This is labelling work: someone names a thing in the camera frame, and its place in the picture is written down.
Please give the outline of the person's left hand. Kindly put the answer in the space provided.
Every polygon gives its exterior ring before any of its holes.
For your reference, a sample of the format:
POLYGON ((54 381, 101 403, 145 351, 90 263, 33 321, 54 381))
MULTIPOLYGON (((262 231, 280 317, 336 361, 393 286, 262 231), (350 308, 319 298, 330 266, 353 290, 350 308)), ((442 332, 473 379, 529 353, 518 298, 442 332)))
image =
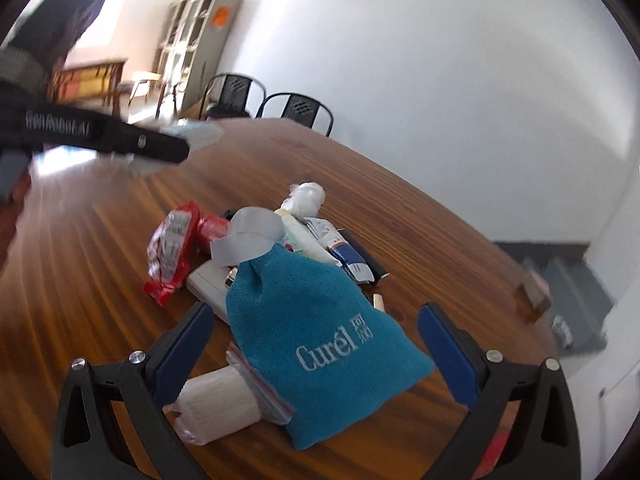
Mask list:
POLYGON ((11 193, 9 203, 1 206, 0 214, 0 270, 6 267, 6 260, 17 232, 17 222, 24 211, 26 197, 32 188, 32 177, 29 171, 18 179, 11 193))

